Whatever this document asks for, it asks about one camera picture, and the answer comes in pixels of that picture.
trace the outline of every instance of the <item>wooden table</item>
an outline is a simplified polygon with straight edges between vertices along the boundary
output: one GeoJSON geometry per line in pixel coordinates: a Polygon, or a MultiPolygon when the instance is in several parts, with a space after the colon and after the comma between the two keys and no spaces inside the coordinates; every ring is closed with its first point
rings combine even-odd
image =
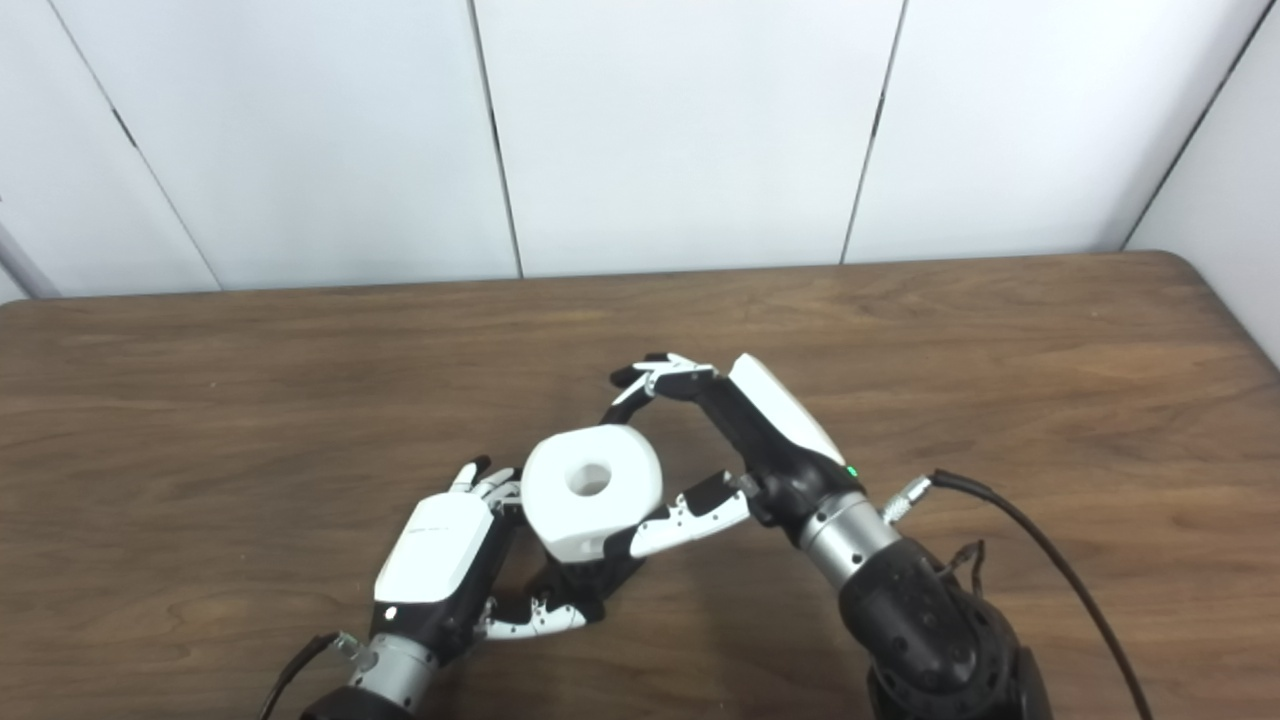
{"type": "MultiPolygon", "coordinates": [[[[1005,491],[1157,717],[1275,717],[1280,377],[1162,254],[8,305],[3,715],[252,717],[312,633],[364,633],[416,500],[594,423],[607,373],[653,350],[756,354],[879,501],[936,465],[1005,491]]],[[[671,495],[736,466],[691,406],[637,427],[671,495]]],[[[937,491],[904,527],[942,556],[988,539],[988,597],[1060,719],[1134,716],[1005,518],[937,491]]],[[[428,716],[869,717],[865,667],[818,573],[751,524],[653,559],[599,625],[480,647],[428,716]]],[[[276,717],[344,676],[312,664],[276,717]]]]}

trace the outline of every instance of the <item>black cable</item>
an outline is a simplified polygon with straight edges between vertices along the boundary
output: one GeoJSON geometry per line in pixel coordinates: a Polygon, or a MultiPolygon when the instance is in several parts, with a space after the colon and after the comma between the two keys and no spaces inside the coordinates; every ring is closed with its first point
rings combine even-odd
{"type": "Polygon", "coordinates": [[[1142,692],[1142,683],[1138,682],[1138,675],[1133,671],[1133,665],[1129,664],[1129,656],[1126,656],[1124,648],[1120,647],[1120,639],[1111,629],[1111,624],[1107,623],[1107,619],[1102,615],[1102,610],[1098,607],[1098,603],[1093,601],[1093,596],[1089,594],[1088,588],[1084,587],[1084,582],[1082,582],[1080,577],[1075,574],[1075,570],[1073,570],[1071,565],[1068,564],[1065,557],[1062,557],[1062,553],[1053,547],[1048,536],[1041,532],[1041,529],[1036,527],[1036,523],[1032,523],[1032,519],[1024,515],[1023,511],[1014,506],[1012,502],[1009,502],[1001,497],[1000,493],[973,478],[966,478],[946,470],[934,470],[933,474],[929,475],[929,480],[938,487],[968,493],[995,505],[996,507],[1004,510],[1005,515],[1012,518],[1015,523],[1027,530],[1027,534],[1036,541],[1036,544],[1041,546],[1044,555],[1048,555],[1050,561],[1053,562],[1057,571],[1066,578],[1071,589],[1074,589],[1075,594],[1080,597],[1084,610],[1087,610],[1089,612],[1089,618],[1093,619],[1093,624],[1098,626],[1098,632],[1102,633],[1102,639],[1107,643],[1107,648],[1116,659],[1116,665],[1120,666],[1120,674],[1124,675],[1125,684],[1129,685],[1129,694],[1133,696],[1133,703],[1138,708],[1138,716],[1142,717],[1142,720],[1152,720],[1151,706],[1147,705],[1147,696],[1142,692]]]}
{"type": "Polygon", "coordinates": [[[293,656],[285,666],[280,670],[280,676],[275,679],[275,684],[271,685],[271,692],[266,693],[266,700],[262,701],[262,708],[257,711],[257,720],[266,720],[271,716],[271,710],[275,710],[275,701],[280,700],[280,693],[284,692],[284,687],[288,685],[307,662],[316,659],[317,655],[325,651],[326,647],[333,644],[338,639],[338,633],[326,633],[324,635],[316,635],[311,641],[302,646],[302,650],[293,656]]]}

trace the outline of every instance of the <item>white back plate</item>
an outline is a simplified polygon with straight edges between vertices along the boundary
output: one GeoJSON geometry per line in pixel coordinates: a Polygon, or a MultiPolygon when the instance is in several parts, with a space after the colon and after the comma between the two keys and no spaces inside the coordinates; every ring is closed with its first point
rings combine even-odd
{"type": "Polygon", "coordinates": [[[465,492],[417,503],[374,583],[376,602],[438,602],[454,593],[484,542],[493,514],[465,492]]]}

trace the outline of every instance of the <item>white wall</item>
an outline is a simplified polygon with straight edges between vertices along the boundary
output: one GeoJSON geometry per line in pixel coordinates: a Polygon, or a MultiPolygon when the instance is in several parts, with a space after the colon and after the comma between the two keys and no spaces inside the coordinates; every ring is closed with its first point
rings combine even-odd
{"type": "Polygon", "coordinates": [[[0,3],[0,263],[46,296],[1112,250],[1265,5],[0,3]]]}
{"type": "Polygon", "coordinates": [[[13,282],[13,278],[4,268],[0,268],[0,305],[14,300],[23,300],[24,297],[27,297],[27,293],[18,287],[18,283],[13,282]]]}
{"type": "Polygon", "coordinates": [[[56,0],[225,288],[516,277],[465,0],[56,0]]]}
{"type": "Polygon", "coordinates": [[[47,3],[0,3],[0,225],[46,295],[218,290],[47,3]]]}
{"type": "Polygon", "coordinates": [[[1258,28],[1134,232],[1189,260],[1280,365],[1280,14],[1258,28]]]}
{"type": "Polygon", "coordinates": [[[1265,8],[911,1],[847,260],[1119,250],[1265,8]]]}
{"type": "Polygon", "coordinates": [[[531,275],[832,264],[900,0],[481,0],[531,275]]]}

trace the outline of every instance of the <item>robotic hand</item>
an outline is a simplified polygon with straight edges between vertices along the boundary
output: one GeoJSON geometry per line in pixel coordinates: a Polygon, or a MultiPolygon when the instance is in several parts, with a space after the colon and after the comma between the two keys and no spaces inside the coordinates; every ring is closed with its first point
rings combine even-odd
{"type": "Polygon", "coordinates": [[[449,489],[417,503],[374,584],[367,646],[344,633],[319,635],[282,673],[259,717],[311,657],[330,644],[355,665],[346,685],[311,703],[303,720],[410,720],[435,673],[465,655],[492,625],[494,579],[524,523],[520,471],[480,475],[476,457],[449,489]]]}
{"type": "MultiPolygon", "coordinates": [[[[750,355],[739,357],[728,375],[722,375],[712,365],[680,355],[653,354],[614,372],[611,382],[622,393],[603,423],[627,423],[654,397],[690,401],[741,455],[742,475],[724,473],[718,491],[713,475],[698,495],[745,496],[750,514],[765,527],[781,528],[827,578],[846,629],[872,656],[867,683],[877,719],[1052,717],[1032,651],[1005,616],[982,600],[980,541],[942,564],[895,529],[932,484],[977,495],[1032,534],[1080,594],[1125,674],[1139,715],[1149,717],[1119,641],[1083,583],[1043,533],[991,488],[938,470],[913,480],[878,511],[858,471],[822,427],[750,355]],[[973,592],[968,592],[955,579],[955,569],[974,555],[973,592]]],[[[637,544],[650,544],[640,542],[646,537],[644,528],[611,538],[605,547],[630,547],[635,553],[637,544]]]]}

